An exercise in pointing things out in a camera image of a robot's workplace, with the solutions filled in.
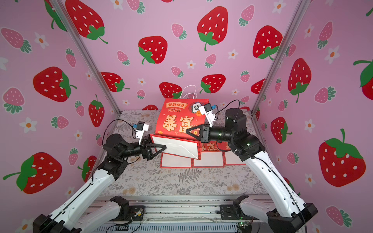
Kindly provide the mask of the red paper bag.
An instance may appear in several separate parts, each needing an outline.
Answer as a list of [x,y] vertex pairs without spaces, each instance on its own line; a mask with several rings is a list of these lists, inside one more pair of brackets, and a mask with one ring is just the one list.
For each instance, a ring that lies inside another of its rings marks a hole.
[[225,164],[227,166],[244,166],[245,163],[235,155],[228,146],[227,142],[221,143],[222,150],[224,150]]
[[160,92],[165,98],[155,133],[151,134],[154,144],[164,145],[166,154],[199,160],[202,144],[186,132],[192,127],[205,124],[206,117],[199,108],[209,99],[184,99],[183,89],[173,83],[162,82]]
[[201,158],[193,161],[194,168],[223,168],[223,151],[218,149],[216,141],[204,143]]
[[190,169],[192,161],[190,158],[162,153],[160,167],[163,169]]

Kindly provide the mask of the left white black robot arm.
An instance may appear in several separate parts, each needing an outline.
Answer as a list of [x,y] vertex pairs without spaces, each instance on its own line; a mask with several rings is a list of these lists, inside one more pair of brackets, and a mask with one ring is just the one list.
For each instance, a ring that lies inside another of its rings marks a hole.
[[106,157],[86,183],[64,204],[49,215],[41,214],[33,222],[34,233],[92,233],[97,228],[117,217],[123,217],[129,202],[121,197],[112,198],[108,204],[85,215],[85,211],[97,197],[125,171],[127,158],[141,156],[152,160],[167,147],[153,143],[146,136],[142,143],[126,142],[119,134],[112,134],[103,145]]

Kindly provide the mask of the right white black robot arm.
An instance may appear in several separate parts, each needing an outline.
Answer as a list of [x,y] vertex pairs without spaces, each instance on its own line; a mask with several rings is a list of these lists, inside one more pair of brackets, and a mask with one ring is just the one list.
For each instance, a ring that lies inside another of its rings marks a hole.
[[226,142],[231,150],[257,176],[272,202],[257,201],[242,195],[233,202],[237,218],[252,216],[267,223],[275,233],[308,231],[307,222],[318,212],[312,203],[306,203],[292,190],[272,163],[267,150],[257,137],[247,131],[247,117],[239,108],[225,112],[225,126],[214,126],[212,106],[199,108],[208,123],[192,127],[186,133],[202,143]]

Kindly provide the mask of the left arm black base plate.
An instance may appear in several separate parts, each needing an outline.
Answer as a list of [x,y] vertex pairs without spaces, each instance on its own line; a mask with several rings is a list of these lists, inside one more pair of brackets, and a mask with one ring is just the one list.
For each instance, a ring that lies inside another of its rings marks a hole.
[[126,207],[122,207],[120,209],[119,215],[111,219],[110,221],[141,221],[143,220],[143,214],[145,213],[145,206],[144,205],[130,205]]

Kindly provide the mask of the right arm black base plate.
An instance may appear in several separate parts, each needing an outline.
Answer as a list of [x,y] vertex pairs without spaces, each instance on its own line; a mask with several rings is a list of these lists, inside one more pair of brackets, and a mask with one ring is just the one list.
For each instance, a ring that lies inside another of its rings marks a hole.
[[222,204],[216,214],[220,215],[222,220],[257,220],[253,216],[243,214],[233,204]]

